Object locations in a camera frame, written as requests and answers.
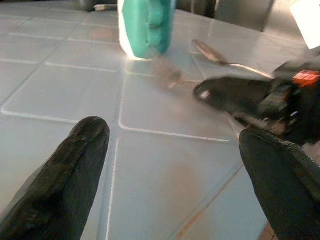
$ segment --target table surface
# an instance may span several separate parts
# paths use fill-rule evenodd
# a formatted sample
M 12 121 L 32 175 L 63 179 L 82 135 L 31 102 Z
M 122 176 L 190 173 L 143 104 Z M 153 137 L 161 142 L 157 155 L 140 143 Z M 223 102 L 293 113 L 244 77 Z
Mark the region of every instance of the table surface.
M 251 75 L 210 63 L 192 39 L 269 73 L 306 49 L 177 11 L 166 58 L 195 84 Z M 266 217 L 232 128 L 157 86 L 152 62 L 121 50 L 116 12 L 1 4 L 0 212 L 79 120 L 100 116 L 111 137 L 83 240 L 256 240 Z

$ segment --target tiled table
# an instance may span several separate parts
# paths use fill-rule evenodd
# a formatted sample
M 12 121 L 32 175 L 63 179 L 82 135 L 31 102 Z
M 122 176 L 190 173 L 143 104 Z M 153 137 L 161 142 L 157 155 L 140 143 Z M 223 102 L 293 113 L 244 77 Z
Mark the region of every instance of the tiled table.
M 194 38 L 266 72 L 305 50 L 182 11 L 175 17 L 166 57 L 194 82 L 250 76 L 205 60 Z M 157 88 L 151 63 L 122 52 L 117 23 L 116 12 L 76 11 L 68 1 L 0 4 L 0 212 L 75 123 L 95 115 L 111 139 L 83 240 L 256 240 L 266 217 L 233 130 L 221 114 L 201 114 L 194 101 Z

